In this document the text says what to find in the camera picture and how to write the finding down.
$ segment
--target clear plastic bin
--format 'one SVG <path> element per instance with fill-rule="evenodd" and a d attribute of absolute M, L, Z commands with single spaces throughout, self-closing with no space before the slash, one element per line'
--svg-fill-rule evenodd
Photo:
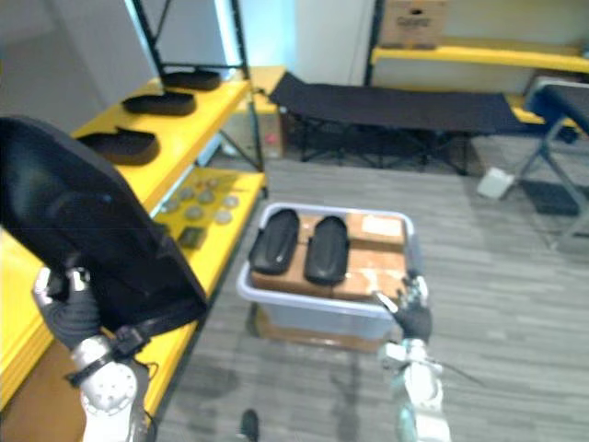
<path fill-rule="evenodd" d="M 411 220 L 397 212 L 360 210 L 324 205 L 276 203 L 266 207 L 260 220 L 264 228 L 270 216 L 282 209 L 293 209 L 300 215 L 335 215 L 344 218 L 349 213 L 393 215 L 405 221 L 407 267 L 422 271 L 422 258 Z M 258 303 L 268 314 L 270 322 L 281 328 L 357 336 L 366 340 L 382 338 L 391 329 L 390 315 L 378 305 L 363 302 L 309 297 L 292 293 L 262 290 L 253 286 L 249 262 L 245 262 L 237 278 L 237 292 L 244 299 Z"/>

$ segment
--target brown cardboard box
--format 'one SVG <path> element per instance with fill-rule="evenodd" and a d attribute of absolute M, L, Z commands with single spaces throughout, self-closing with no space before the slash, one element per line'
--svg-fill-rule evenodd
<path fill-rule="evenodd" d="M 309 239 L 313 237 L 315 226 L 324 218 L 320 215 L 299 215 L 300 228 L 298 229 L 298 243 L 307 244 Z"/>
<path fill-rule="evenodd" d="M 380 290 L 397 299 L 397 290 L 403 289 L 406 272 L 402 253 L 350 249 L 346 279 L 333 287 L 333 297 L 367 301 L 373 291 Z"/>
<path fill-rule="evenodd" d="M 351 249 L 398 251 L 405 246 L 402 218 L 351 213 L 346 216 Z"/>
<path fill-rule="evenodd" d="M 447 0 L 387 0 L 380 25 L 380 46 L 435 48 L 442 37 L 447 6 Z"/>
<path fill-rule="evenodd" d="M 268 315 L 262 308 L 258 308 L 254 321 L 260 337 L 267 339 L 276 339 L 291 343 L 324 345 L 365 353 L 374 353 L 382 344 L 382 339 L 367 340 L 357 336 L 277 327 L 270 322 Z"/>
<path fill-rule="evenodd" d="M 313 297 L 331 297 L 330 285 L 309 283 L 304 276 L 306 246 L 297 244 L 291 265 L 283 274 L 263 274 L 252 272 L 251 280 L 255 287 L 264 290 L 310 295 Z"/>

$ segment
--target yellow shelf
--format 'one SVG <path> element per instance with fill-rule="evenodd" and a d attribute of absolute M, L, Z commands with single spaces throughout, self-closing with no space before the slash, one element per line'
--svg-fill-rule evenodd
<path fill-rule="evenodd" d="M 30 293 L 39 269 L 39 260 L 3 231 L 0 409 L 52 342 Z"/>
<path fill-rule="evenodd" d="M 205 227 L 206 237 L 198 250 L 182 249 L 191 269 L 194 271 L 202 287 L 209 297 L 216 286 L 219 276 L 224 270 L 231 253 L 239 240 L 241 232 L 248 221 L 260 189 L 264 187 L 266 179 L 263 173 L 243 173 L 235 170 L 195 169 L 179 189 L 191 186 L 196 192 L 202 190 L 209 179 L 218 179 L 219 186 L 214 190 L 215 201 L 202 205 L 205 215 L 202 220 L 188 222 L 184 218 L 184 210 L 192 202 L 183 202 L 180 209 L 173 214 L 158 214 L 156 221 L 170 227 L 170 235 L 177 238 L 185 226 Z M 221 208 L 225 195 L 235 195 L 239 198 L 239 206 L 232 209 L 233 220 L 224 226 L 213 221 L 214 213 Z M 145 408 L 155 413 L 167 385 L 174 374 L 179 359 L 186 348 L 196 324 L 192 323 L 180 329 L 157 336 L 139 354 L 143 362 L 157 362 L 159 370 L 151 381 L 149 391 L 145 397 Z"/>
<path fill-rule="evenodd" d="M 526 122 L 531 124 L 544 124 L 544 119 L 537 116 L 534 112 L 524 109 L 525 98 L 521 95 L 507 95 L 505 96 L 507 102 L 512 107 L 512 111 L 520 122 Z M 565 125 L 575 127 L 576 124 L 567 119 L 564 122 Z"/>
<path fill-rule="evenodd" d="M 278 82 L 286 72 L 286 68 L 282 65 L 277 66 L 253 66 L 249 69 L 251 74 L 251 83 L 254 87 L 261 87 L 267 94 L 271 94 Z M 272 103 L 268 97 L 261 94 L 254 95 L 254 104 L 256 106 L 256 113 L 258 114 L 273 114 L 278 111 L 278 106 Z M 241 101 L 237 106 L 236 112 L 244 113 L 246 111 L 246 102 Z"/>
<path fill-rule="evenodd" d="M 589 73 L 589 60 L 581 57 L 576 48 L 513 41 L 453 40 L 432 50 L 376 47 L 372 51 L 371 63 L 380 59 L 502 64 Z"/>
<path fill-rule="evenodd" d="M 157 82 L 152 81 L 141 87 L 133 95 L 156 92 L 159 90 Z M 114 131 L 115 126 L 138 131 L 155 133 L 161 146 L 161 152 L 151 163 L 141 167 L 119 166 L 122 176 L 129 182 L 137 198 L 143 203 L 147 211 L 152 210 L 163 196 L 169 191 L 180 175 L 194 161 L 208 140 L 222 127 L 226 119 L 235 110 L 239 102 L 248 93 L 248 82 L 232 81 L 224 83 L 218 89 L 210 92 L 195 93 L 198 109 L 186 117 L 133 115 L 125 112 L 117 104 L 97 118 L 75 131 L 74 136 L 91 132 Z M 258 180 L 264 180 L 259 174 Z M 253 204 L 254 194 L 245 197 Z M 239 218 L 235 225 L 243 227 L 245 218 Z M 226 257 L 231 247 L 237 241 L 240 230 L 235 229 L 231 238 L 221 238 L 218 249 L 224 250 L 224 258 L 212 258 L 209 262 L 200 258 L 204 264 L 195 268 L 202 273 L 202 283 L 211 293 L 219 274 L 223 271 Z M 208 247 L 207 253 L 214 254 L 217 247 Z M 52 336 L 45 328 L 39 312 L 34 305 L 30 290 L 41 263 L 25 250 L 10 235 L 2 231 L 2 359 L 0 362 L 0 405 L 7 404 L 30 370 L 37 363 L 49 344 Z M 154 339 L 145 354 L 161 355 L 162 363 L 158 379 L 154 379 L 153 391 L 148 393 L 150 410 L 154 410 L 159 403 L 163 391 L 161 385 L 167 385 L 173 368 L 178 363 L 181 350 L 186 346 L 195 325 L 172 331 Z"/>
<path fill-rule="evenodd" d="M 158 83 L 150 82 L 132 95 L 158 90 Z M 120 104 L 115 104 L 74 133 L 74 136 L 81 136 L 92 132 L 114 132 L 115 126 L 120 126 L 157 135 L 161 151 L 156 159 L 144 166 L 117 167 L 147 211 L 156 206 L 206 143 L 223 126 L 246 96 L 248 82 L 225 82 L 209 92 L 178 90 L 196 97 L 198 108 L 191 115 L 136 115 L 126 112 Z"/>

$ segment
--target white wall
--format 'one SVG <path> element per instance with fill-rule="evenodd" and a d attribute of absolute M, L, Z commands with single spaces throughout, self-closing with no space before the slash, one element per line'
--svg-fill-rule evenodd
<path fill-rule="evenodd" d="M 163 0 L 144 0 L 155 23 Z M 175 0 L 164 60 L 222 64 L 215 1 Z M 156 76 L 122 0 L 0 0 L 0 114 L 72 132 Z"/>
<path fill-rule="evenodd" d="M 295 0 L 240 0 L 249 64 L 293 66 Z"/>
<path fill-rule="evenodd" d="M 123 2 L 0 2 L 0 112 L 70 132 L 154 76 Z"/>
<path fill-rule="evenodd" d="M 373 0 L 297 0 L 294 73 L 309 82 L 361 84 L 373 9 Z"/>
<path fill-rule="evenodd" d="M 143 0 L 151 29 L 157 23 L 165 0 Z M 165 62 L 224 64 L 225 52 L 214 0 L 173 0 L 158 43 Z"/>
<path fill-rule="evenodd" d="M 374 0 L 241 0 L 252 65 L 309 82 L 362 83 Z"/>
<path fill-rule="evenodd" d="M 587 0 L 448 0 L 453 37 L 581 46 L 589 38 Z"/>

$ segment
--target gray carpet floor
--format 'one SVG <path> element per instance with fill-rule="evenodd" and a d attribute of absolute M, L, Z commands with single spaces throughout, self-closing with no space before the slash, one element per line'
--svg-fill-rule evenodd
<path fill-rule="evenodd" d="M 417 228 L 435 321 L 431 353 L 447 371 L 453 440 L 589 437 L 589 240 L 547 247 L 570 222 L 537 215 L 523 192 L 478 197 L 477 180 L 276 160 L 213 311 L 161 413 L 160 442 L 220 440 L 254 408 L 264 442 L 395 440 L 389 379 L 375 355 L 275 342 L 248 331 L 235 285 L 270 202 L 396 210 Z"/>

